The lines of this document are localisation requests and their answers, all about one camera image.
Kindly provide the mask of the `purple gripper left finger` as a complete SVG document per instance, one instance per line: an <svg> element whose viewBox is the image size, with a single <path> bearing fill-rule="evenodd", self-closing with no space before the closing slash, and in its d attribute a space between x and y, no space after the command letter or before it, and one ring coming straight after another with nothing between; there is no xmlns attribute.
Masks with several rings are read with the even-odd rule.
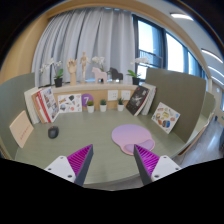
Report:
<svg viewBox="0 0 224 224"><path fill-rule="evenodd" d="M59 156L45 168L45 171L82 186L92 157L93 145L90 144L72 153L68 157Z"/></svg>

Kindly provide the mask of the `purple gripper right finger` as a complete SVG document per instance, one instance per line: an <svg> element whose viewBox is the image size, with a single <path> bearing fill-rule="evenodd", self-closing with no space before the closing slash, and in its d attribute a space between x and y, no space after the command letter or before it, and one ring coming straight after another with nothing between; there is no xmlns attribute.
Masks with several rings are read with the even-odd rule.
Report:
<svg viewBox="0 0 224 224"><path fill-rule="evenodd" d="M134 146L134 158L143 185L150 184L181 169L167 155L158 156L139 145Z"/></svg>

